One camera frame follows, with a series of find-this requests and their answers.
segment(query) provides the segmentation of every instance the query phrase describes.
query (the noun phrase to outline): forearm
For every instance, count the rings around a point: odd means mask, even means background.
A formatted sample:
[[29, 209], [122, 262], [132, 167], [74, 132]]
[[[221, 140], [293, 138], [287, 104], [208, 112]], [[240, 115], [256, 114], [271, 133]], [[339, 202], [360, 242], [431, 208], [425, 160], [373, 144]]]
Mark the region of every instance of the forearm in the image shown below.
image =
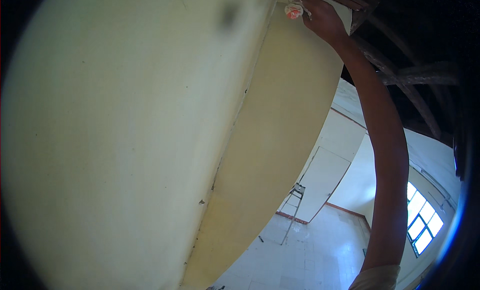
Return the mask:
[[399, 264], [407, 233], [406, 184], [409, 172], [403, 126], [390, 94], [355, 42], [345, 37], [333, 48], [357, 88], [375, 154], [375, 211], [370, 254], [365, 258], [362, 270]]

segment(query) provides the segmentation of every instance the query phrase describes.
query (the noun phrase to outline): wooden ceiling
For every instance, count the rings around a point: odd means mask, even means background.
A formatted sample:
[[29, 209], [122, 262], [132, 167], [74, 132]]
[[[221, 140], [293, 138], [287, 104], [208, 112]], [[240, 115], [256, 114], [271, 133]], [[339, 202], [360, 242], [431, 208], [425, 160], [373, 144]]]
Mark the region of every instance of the wooden ceiling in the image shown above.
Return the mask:
[[[351, 37], [387, 86], [405, 128], [453, 147], [458, 70], [430, 0], [335, 0], [350, 7]], [[353, 84], [346, 68], [342, 77]]]

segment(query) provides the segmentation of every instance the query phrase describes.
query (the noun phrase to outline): window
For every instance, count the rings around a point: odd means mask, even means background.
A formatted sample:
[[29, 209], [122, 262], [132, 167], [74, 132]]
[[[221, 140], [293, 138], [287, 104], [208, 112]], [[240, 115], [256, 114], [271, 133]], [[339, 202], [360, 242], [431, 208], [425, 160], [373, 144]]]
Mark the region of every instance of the window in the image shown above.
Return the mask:
[[414, 185], [409, 182], [406, 189], [409, 213], [407, 237], [418, 258], [430, 241], [438, 234], [444, 223]]

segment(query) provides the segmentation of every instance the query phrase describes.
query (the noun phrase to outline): sleeve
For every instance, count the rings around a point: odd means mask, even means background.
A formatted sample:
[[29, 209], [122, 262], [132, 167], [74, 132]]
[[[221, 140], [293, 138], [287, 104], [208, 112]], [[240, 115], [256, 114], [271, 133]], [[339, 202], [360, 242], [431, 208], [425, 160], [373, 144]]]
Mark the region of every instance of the sleeve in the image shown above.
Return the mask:
[[394, 290], [397, 286], [397, 278], [400, 266], [380, 266], [361, 272], [349, 290]]

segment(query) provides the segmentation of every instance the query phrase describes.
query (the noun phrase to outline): tiled floor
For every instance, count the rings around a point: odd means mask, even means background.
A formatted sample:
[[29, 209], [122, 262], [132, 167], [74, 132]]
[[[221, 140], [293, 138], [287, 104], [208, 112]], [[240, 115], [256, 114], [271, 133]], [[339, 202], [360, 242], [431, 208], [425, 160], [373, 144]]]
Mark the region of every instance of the tiled floor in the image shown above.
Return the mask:
[[325, 206], [308, 225], [274, 215], [215, 282], [225, 290], [346, 290], [360, 272], [369, 232], [358, 217]]

